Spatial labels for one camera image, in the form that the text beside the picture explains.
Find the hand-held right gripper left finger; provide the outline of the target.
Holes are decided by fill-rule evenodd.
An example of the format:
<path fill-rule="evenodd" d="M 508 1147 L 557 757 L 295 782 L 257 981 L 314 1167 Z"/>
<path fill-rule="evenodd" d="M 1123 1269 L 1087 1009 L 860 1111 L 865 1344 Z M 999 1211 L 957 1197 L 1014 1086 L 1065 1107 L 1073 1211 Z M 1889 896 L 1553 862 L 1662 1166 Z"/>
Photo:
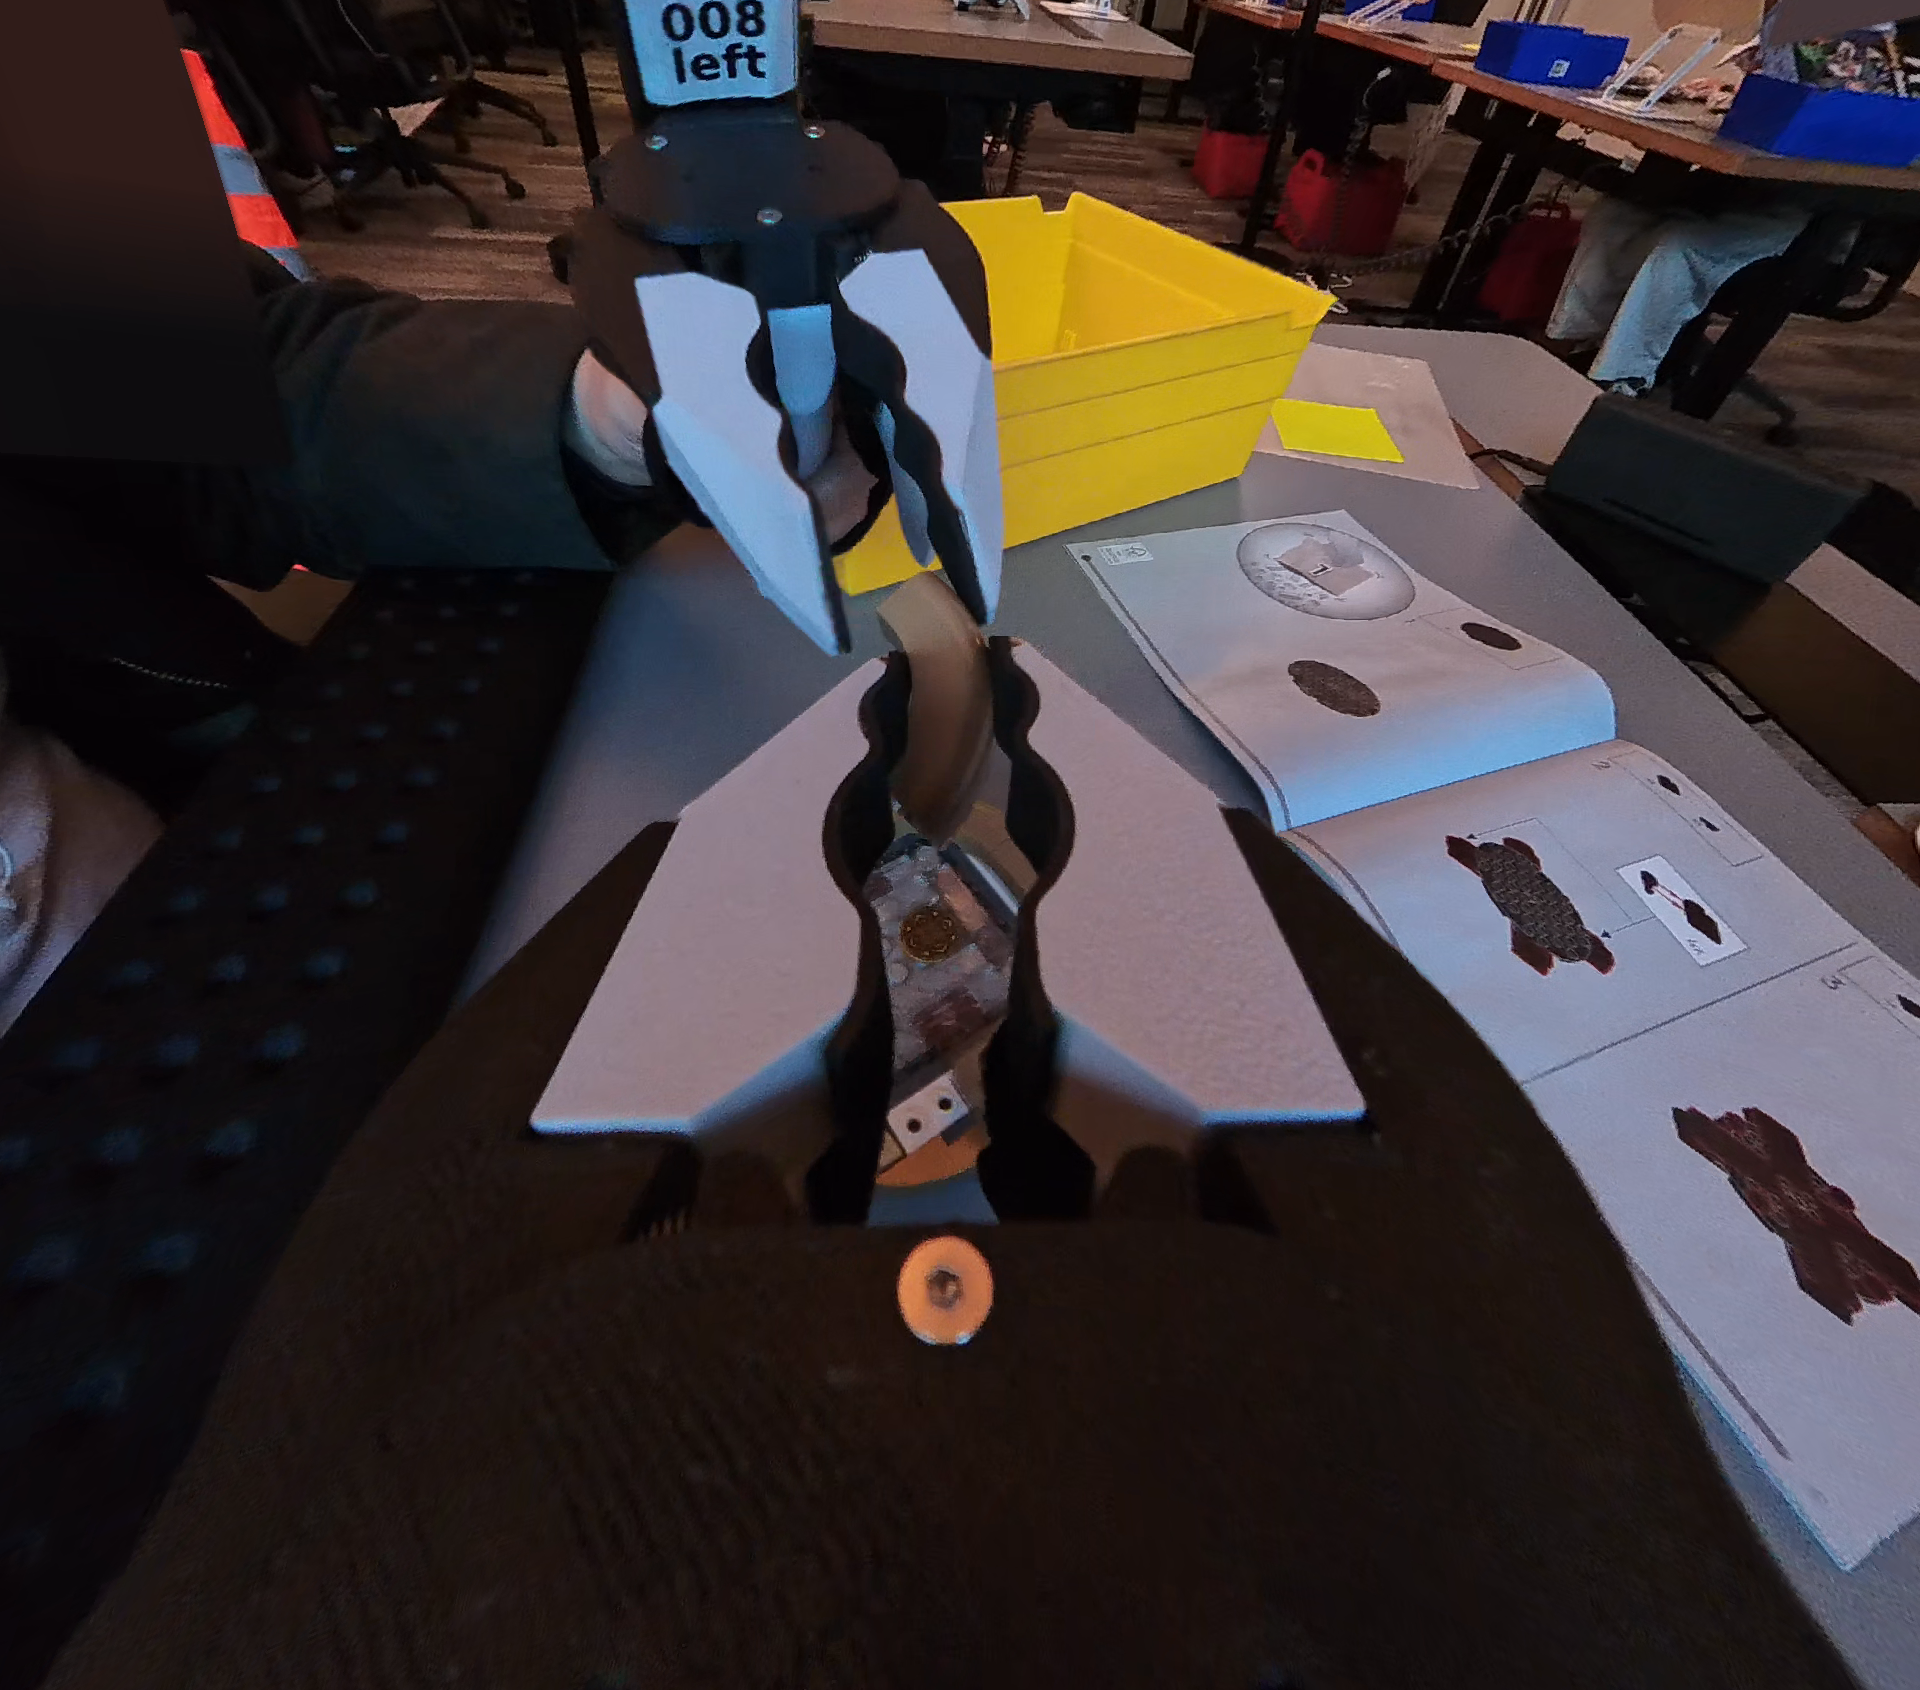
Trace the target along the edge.
<path fill-rule="evenodd" d="M 858 665 L 680 818 L 530 1116 L 750 1155 L 869 1219 L 896 1021 L 869 879 L 896 837 L 901 655 Z"/>

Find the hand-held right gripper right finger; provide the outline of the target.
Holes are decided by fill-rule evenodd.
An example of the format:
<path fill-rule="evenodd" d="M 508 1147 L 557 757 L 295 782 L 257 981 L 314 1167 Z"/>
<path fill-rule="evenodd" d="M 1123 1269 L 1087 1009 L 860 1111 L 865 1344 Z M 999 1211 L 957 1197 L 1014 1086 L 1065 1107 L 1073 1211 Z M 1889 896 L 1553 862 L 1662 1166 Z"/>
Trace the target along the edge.
<path fill-rule="evenodd" d="M 1019 900 L 983 1062 L 995 1218 L 1093 1211 L 1140 1149 L 1355 1127 L 1367 1104 L 1212 789 L 1010 637 L 989 642 Z"/>

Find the yellow plastic bin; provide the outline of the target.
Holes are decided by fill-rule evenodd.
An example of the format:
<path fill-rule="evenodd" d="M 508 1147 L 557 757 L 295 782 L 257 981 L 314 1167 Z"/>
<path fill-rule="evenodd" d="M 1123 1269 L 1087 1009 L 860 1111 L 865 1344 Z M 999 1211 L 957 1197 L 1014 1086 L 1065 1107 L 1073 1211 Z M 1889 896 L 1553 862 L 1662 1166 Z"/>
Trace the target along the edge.
<path fill-rule="evenodd" d="M 1332 307 L 1085 192 L 947 213 L 987 274 L 1008 547 L 1236 479 Z"/>

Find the round toy brick model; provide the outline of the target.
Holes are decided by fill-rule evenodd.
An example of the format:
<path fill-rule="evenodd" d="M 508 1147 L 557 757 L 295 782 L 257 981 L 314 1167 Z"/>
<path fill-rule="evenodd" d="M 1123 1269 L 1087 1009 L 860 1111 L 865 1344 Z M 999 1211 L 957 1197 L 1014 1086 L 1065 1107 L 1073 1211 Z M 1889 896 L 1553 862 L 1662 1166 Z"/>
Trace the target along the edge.
<path fill-rule="evenodd" d="M 883 1191 L 959 1180 L 989 1143 L 984 1060 L 1007 1017 L 1020 902 L 1035 879 L 984 803 L 947 841 L 901 821 L 866 879 L 892 1016 Z"/>

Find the tan curved brick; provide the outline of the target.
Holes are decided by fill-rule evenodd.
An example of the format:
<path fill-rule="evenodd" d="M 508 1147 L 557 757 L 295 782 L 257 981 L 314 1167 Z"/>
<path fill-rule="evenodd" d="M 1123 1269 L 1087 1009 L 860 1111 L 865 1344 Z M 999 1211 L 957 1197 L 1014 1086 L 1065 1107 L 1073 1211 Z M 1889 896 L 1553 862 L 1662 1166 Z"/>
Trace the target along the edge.
<path fill-rule="evenodd" d="M 996 742 L 990 642 L 938 572 L 898 583 L 877 621 L 907 660 L 904 742 L 889 785 L 904 821 L 948 844 L 983 812 L 1004 812 L 1010 768 Z"/>

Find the person's left forearm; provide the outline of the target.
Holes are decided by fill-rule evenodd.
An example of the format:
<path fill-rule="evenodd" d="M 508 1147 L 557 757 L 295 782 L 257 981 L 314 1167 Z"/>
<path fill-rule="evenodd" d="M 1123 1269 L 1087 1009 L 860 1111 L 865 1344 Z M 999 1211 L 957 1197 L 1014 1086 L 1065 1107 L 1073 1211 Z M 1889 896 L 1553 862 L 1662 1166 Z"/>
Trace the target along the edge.
<path fill-rule="evenodd" d="M 290 457 L 243 492 L 273 567 L 607 572 L 649 523 L 568 441 L 590 337 L 552 301 L 255 293 Z"/>

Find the grey desk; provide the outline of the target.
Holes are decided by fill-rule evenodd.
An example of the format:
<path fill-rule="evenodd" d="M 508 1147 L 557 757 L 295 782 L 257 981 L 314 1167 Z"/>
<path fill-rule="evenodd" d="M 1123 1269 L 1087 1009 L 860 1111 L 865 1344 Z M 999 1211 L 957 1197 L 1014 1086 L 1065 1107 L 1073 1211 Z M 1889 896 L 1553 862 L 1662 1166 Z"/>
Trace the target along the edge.
<path fill-rule="evenodd" d="M 1236 479 L 1068 539 L 1323 509 L 1347 509 L 1457 595 L 1596 670 L 1628 740 L 1678 761 L 1829 906 L 1916 969 L 1916 885 L 1502 492 L 1257 454 Z M 1251 784 L 1151 671 L 1065 539 L 1008 551 L 999 621 L 1222 802 L 1254 807 Z M 474 995 L 645 826 L 677 816 L 848 670 L 761 597 L 706 530 L 678 530 L 621 569 L 458 998 Z M 1777 1562 L 1858 1680 L 1916 1686 L 1916 1526 L 1844 1572 L 1721 1415 L 1705 1410 L 1701 1420 Z"/>

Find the person's left hand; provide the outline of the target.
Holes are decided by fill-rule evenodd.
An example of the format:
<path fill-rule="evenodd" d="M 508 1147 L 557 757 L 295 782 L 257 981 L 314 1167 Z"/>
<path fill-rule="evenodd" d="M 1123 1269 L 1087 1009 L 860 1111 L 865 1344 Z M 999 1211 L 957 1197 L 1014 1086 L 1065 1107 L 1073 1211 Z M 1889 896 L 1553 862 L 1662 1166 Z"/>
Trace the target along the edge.
<path fill-rule="evenodd" d="M 563 413 L 565 476 L 599 547 L 626 565 L 680 525 L 706 525 L 667 459 L 642 396 L 588 348 Z"/>

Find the grey background table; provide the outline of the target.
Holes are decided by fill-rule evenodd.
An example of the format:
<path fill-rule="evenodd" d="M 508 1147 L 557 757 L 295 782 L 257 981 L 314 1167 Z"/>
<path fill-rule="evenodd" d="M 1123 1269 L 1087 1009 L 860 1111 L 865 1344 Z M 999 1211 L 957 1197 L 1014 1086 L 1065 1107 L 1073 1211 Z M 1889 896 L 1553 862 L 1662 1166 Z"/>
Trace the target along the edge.
<path fill-rule="evenodd" d="M 1188 49 L 1131 17 L 1027 15 L 951 0 L 806 0 L 802 103 L 877 142 L 937 200 L 987 194 L 990 127 L 1054 106 L 1075 127 L 1128 134 L 1146 86 L 1182 84 Z"/>

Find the instruction booklet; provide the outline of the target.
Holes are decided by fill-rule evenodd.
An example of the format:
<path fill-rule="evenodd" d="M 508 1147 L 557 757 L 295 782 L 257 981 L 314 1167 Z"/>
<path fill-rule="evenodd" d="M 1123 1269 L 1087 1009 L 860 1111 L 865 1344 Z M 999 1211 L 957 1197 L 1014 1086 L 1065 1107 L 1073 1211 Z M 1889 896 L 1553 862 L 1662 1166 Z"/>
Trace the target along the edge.
<path fill-rule="evenodd" d="M 1476 1030 L 1846 1569 L 1919 1508 L 1919 987 L 1577 655 L 1345 509 L 1068 545 L 1275 827 Z"/>

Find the yellow sticky note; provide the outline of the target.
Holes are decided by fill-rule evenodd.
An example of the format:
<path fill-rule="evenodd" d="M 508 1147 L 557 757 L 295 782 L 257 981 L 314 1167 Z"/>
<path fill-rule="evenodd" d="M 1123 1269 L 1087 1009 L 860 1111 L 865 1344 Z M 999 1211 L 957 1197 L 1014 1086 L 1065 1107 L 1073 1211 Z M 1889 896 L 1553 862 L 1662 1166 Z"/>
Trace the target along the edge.
<path fill-rule="evenodd" d="M 1272 432 L 1283 451 L 1338 463 L 1402 465 L 1406 455 L 1373 405 L 1279 397 Z"/>

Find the black perforated pad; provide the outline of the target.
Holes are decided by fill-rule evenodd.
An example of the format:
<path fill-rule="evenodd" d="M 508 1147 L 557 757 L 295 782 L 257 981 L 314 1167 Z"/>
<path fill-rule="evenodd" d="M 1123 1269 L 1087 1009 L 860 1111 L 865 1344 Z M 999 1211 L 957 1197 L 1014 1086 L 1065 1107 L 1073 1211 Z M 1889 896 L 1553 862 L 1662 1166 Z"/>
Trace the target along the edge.
<path fill-rule="evenodd" d="M 4 1036 L 4 1684 L 126 1563 L 324 1174 L 446 1016 L 611 589 L 365 577 Z"/>

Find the person's grey hoodie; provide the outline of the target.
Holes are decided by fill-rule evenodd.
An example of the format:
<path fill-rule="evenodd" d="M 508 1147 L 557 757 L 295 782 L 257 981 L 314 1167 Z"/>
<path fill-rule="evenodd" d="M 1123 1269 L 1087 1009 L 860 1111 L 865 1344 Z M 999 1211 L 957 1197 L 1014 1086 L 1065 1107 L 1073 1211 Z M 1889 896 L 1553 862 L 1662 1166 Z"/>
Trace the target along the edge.
<path fill-rule="evenodd" d="M 162 835 L 132 789 L 14 713 L 2 674 L 2 1030 Z"/>

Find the black perforated chair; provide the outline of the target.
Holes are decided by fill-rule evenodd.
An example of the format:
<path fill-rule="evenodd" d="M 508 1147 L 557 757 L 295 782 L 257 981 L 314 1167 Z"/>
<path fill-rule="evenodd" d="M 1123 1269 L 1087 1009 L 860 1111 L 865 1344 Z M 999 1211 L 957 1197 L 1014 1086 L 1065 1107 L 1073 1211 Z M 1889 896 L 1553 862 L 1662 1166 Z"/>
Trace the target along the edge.
<path fill-rule="evenodd" d="M 4 454 L 2 633 L 29 725 L 161 814 L 269 737 L 301 646 L 228 594 L 357 574 L 373 500 L 295 463 Z"/>

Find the clear acrylic stand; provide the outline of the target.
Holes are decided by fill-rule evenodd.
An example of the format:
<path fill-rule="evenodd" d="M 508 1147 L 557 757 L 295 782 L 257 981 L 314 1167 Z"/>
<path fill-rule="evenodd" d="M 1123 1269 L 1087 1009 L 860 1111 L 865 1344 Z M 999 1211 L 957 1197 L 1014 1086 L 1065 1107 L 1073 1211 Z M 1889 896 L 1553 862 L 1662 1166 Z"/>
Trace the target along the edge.
<path fill-rule="evenodd" d="M 1696 75 L 1722 43 L 1722 29 L 1705 21 L 1674 21 L 1628 57 L 1593 96 L 1595 103 L 1652 107 Z"/>

